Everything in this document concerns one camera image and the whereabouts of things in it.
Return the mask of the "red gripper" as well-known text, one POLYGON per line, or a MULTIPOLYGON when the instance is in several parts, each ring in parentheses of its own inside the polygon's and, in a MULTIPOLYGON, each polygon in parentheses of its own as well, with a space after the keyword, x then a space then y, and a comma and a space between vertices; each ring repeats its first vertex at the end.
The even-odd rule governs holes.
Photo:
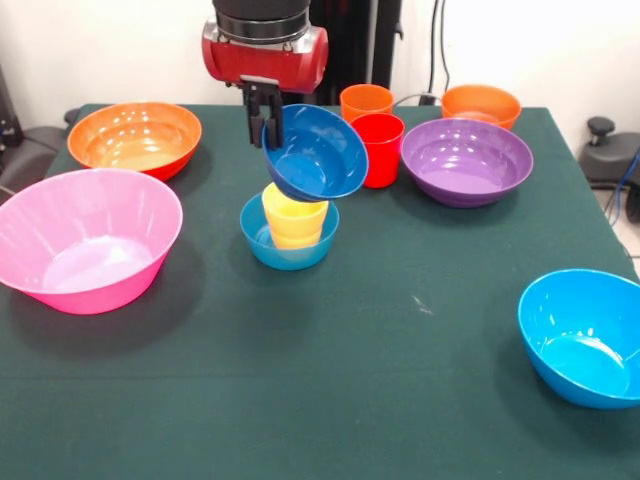
MULTIPOLYGON (((326 30, 311 26, 300 38, 290 42, 250 45, 227 39, 216 22, 209 20, 202 32, 201 47, 206 69, 214 79, 236 85, 246 80, 275 84, 268 87, 267 140, 270 149, 281 148, 284 133, 280 89, 310 94, 321 83, 329 54, 326 30)), ((261 148, 262 93, 259 86, 251 82, 245 82, 242 90, 249 140, 261 148)))

